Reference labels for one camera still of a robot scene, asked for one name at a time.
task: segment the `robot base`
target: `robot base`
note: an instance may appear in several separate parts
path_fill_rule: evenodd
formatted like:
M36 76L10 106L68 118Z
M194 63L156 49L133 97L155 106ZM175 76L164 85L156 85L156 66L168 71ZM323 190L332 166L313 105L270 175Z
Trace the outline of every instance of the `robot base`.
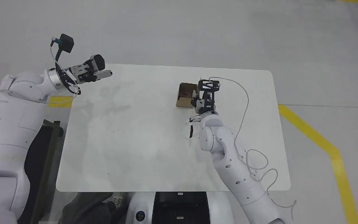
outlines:
M137 192L126 224L234 224L226 192Z

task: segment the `black panel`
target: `black panel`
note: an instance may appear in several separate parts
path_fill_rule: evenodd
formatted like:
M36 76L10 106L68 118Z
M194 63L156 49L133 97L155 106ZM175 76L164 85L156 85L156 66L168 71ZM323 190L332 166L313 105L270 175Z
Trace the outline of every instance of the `black panel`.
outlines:
M152 224L210 224L206 192L156 192Z
M57 139L53 134L58 134L58 130L50 126L42 126L35 139L29 147L25 159L25 173L30 181L30 192L25 209L18 220L18 224L38 223L41 218L40 212L43 209L40 201L44 197L44 190L48 180L49 165L46 161L52 161L53 151L51 142Z

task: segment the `black mount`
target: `black mount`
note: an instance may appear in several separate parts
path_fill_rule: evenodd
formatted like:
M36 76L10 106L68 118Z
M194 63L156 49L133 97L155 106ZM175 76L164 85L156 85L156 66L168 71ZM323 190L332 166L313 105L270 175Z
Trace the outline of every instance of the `black mount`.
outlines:
M204 105L199 109L199 114L203 114L207 111L215 110L215 96L214 93L219 91L220 82L217 80L200 80L197 84L197 89L203 91L202 98L199 95L191 100L191 105L196 108L197 100L204 100Z
M60 58L62 52L71 53L72 48L74 46L73 38L66 34L61 34L61 37L59 40L61 41L61 43L58 45L58 51L57 51L56 57L55 57L55 60L57 62L58 62L58 59ZM58 74L62 84L64 85L64 87L66 87L66 89L68 91L70 91L71 93L74 94L74 92L69 88L70 85L68 84L68 82L72 83L74 85L76 85L76 83L70 77L68 77L66 72L61 70L61 68L58 66L57 63L55 64L55 66L56 66L57 74ZM78 88L78 95L80 95L80 94L81 94L81 90Z

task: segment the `white table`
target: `white table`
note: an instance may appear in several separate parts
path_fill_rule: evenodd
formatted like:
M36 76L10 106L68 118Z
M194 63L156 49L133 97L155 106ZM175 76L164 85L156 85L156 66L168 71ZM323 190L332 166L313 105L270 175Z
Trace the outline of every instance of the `white table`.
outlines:
M62 192L226 191L210 153L189 139L193 109L175 107L179 84L220 76L240 82L250 105L238 145L269 159L279 178L272 190L291 186L272 74L269 71L108 64L113 76L81 85L73 103L56 187ZM221 81L216 110L235 132L246 96ZM264 159L253 152L257 166ZM263 181L267 187L275 175Z

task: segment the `yellow floor line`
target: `yellow floor line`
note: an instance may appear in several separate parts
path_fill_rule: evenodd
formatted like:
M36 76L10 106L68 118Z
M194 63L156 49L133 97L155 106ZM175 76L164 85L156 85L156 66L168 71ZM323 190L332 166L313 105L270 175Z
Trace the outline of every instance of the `yellow floor line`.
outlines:
M315 129L309 126L304 120L298 117L292 110L285 105L279 105L280 114L291 124L305 134L309 139L316 143L331 158L333 172L335 173L336 182L340 191L343 208L346 214L348 224L358 223L358 214L354 203L352 190L349 185L348 177L345 171L343 160L338 148L327 141Z
M58 102L58 104L49 104L50 108L70 108L72 106L71 96L51 96L50 102Z
M358 3L358 0L341 0L343 2Z

